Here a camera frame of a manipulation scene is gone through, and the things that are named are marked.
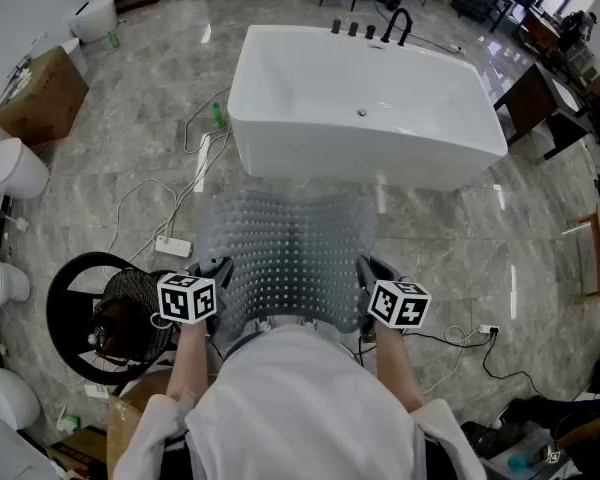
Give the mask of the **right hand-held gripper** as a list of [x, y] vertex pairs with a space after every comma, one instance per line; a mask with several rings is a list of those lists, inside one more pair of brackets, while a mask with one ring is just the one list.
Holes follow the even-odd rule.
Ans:
[[422, 327], [432, 296], [420, 284], [404, 280], [389, 264], [373, 256], [359, 256], [360, 286], [356, 308], [364, 341], [374, 341], [376, 323], [400, 331]]

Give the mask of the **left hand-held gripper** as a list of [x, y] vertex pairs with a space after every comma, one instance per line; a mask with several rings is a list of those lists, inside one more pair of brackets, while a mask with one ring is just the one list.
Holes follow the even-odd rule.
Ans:
[[169, 323], [203, 323], [206, 336], [217, 334], [227, 308], [227, 288], [234, 271], [228, 257], [213, 258], [212, 268], [203, 271], [198, 263], [180, 271], [157, 272], [159, 316]]

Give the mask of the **person's right forearm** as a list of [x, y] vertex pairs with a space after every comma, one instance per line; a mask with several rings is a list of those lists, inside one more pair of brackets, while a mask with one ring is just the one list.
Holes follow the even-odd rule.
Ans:
[[416, 380], [402, 334], [382, 323], [375, 324], [375, 334], [379, 381], [407, 412], [420, 409], [425, 403], [424, 395]]

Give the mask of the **white toilet with open lid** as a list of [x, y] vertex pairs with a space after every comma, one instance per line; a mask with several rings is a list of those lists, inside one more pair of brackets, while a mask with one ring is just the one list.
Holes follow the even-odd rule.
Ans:
[[9, 301], [25, 302], [30, 295], [30, 282], [19, 268], [0, 261], [0, 305]]

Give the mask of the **black curved faucet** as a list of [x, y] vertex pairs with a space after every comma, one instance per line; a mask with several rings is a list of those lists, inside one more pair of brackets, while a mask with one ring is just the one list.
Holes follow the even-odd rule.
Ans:
[[404, 8], [398, 8], [393, 12], [391, 19], [388, 22], [387, 28], [386, 28], [384, 34], [381, 36], [381, 41], [383, 43], [388, 44], [390, 42], [391, 33], [393, 32], [393, 29], [396, 27], [396, 21], [398, 20], [398, 18], [400, 16], [403, 16], [405, 18], [406, 25], [402, 29], [402, 34], [398, 41], [398, 45], [400, 47], [403, 47], [405, 45], [406, 39], [412, 31], [413, 20], [410, 16], [409, 12]]

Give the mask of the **white power strip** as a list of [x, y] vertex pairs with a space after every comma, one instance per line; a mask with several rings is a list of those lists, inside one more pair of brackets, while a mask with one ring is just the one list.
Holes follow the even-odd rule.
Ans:
[[155, 239], [154, 249], [163, 254], [188, 258], [192, 253], [192, 243], [183, 239], [159, 235]]

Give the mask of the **dark bag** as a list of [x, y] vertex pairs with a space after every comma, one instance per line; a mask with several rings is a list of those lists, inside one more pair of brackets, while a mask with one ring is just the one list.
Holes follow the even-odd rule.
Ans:
[[514, 399], [491, 426], [467, 422], [461, 429], [477, 455], [488, 459], [521, 440], [530, 425], [547, 431], [551, 441], [527, 455], [533, 464], [529, 480], [537, 480], [544, 470], [553, 468], [553, 455], [573, 463], [577, 470], [573, 480], [600, 480], [600, 399]]

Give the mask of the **person's white shirt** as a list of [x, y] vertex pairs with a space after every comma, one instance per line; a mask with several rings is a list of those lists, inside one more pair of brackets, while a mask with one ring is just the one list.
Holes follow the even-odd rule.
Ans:
[[486, 480], [445, 401], [407, 412], [377, 369], [305, 326], [249, 339], [199, 402], [177, 402], [180, 480]]

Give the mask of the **large brown cardboard box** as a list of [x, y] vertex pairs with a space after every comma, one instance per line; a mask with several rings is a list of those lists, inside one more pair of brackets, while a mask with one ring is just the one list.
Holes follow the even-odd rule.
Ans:
[[89, 87], [63, 47], [29, 64], [31, 79], [18, 94], [0, 104], [0, 128], [34, 146], [66, 137]]

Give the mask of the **white bathtub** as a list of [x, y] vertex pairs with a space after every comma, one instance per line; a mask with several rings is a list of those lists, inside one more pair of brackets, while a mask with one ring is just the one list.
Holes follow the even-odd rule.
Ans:
[[452, 192], [508, 151], [471, 64], [326, 28], [251, 26], [228, 114], [254, 177]]

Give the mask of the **person's left forearm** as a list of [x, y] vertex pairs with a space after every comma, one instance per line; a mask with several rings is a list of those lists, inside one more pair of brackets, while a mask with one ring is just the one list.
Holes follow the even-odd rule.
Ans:
[[207, 358], [207, 325], [205, 320], [183, 324], [166, 395], [180, 401], [187, 398], [197, 403], [209, 388]]

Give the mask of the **black round wicker chair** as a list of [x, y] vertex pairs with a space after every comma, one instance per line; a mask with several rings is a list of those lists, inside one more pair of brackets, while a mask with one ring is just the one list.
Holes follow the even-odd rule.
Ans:
[[[111, 267], [99, 293], [73, 289], [84, 272]], [[81, 254], [52, 280], [46, 322], [61, 359], [79, 376], [101, 385], [129, 383], [175, 349], [175, 328], [154, 325], [160, 271], [148, 273], [105, 252]]]

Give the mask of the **green white spray bottle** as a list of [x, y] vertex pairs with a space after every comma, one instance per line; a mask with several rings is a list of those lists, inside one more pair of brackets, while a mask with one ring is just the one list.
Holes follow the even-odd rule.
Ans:
[[63, 405], [56, 420], [56, 430], [59, 432], [74, 433], [79, 431], [81, 420], [79, 416], [68, 414], [67, 406]]

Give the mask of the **translucent studded bath mat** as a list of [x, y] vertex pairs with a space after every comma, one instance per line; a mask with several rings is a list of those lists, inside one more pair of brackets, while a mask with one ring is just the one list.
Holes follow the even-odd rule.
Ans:
[[242, 191], [213, 198], [196, 232], [203, 273], [233, 263], [219, 295], [225, 307], [217, 335], [237, 340], [260, 317], [324, 322], [342, 334], [361, 322], [356, 262], [376, 239], [372, 198], [336, 194], [291, 198]]

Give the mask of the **white parts bundle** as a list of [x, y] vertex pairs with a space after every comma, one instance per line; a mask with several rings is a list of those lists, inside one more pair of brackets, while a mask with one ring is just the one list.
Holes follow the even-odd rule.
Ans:
[[30, 77], [29, 65], [33, 59], [32, 53], [36, 49], [37, 45], [47, 36], [47, 32], [43, 32], [38, 35], [32, 42], [28, 52], [20, 59], [20, 61], [9, 73], [7, 77], [7, 83], [0, 94], [0, 106], [11, 98], [18, 87], [24, 87], [27, 84], [27, 79]]

